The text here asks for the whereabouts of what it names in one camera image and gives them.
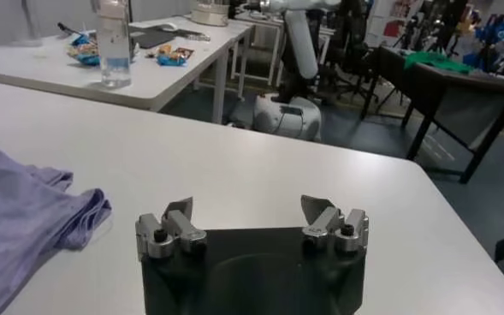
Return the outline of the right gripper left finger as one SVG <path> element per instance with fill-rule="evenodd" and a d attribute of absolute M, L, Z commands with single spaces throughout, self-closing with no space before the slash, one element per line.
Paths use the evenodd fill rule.
<path fill-rule="evenodd" d="M 207 233 L 191 223 L 193 198 L 170 202 L 158 220 L 153 213 L 135 222 L 138 260 L 169 259 L 177 250 L 200 256 L 207 248 Z"/>

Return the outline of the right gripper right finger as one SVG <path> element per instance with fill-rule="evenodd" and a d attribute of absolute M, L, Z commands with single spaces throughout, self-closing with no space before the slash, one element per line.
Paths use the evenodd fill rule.
<path fill-rule="evenodd" d="M 324 250 L 329 241 L 337 253 L 366 250 L 369 242 L 369 217 L 365 211 L 352 209 L 346 216 L 328 199 L 302 195 L 301 209 L 308 225 L 302 230 L 304 243 Z"/>

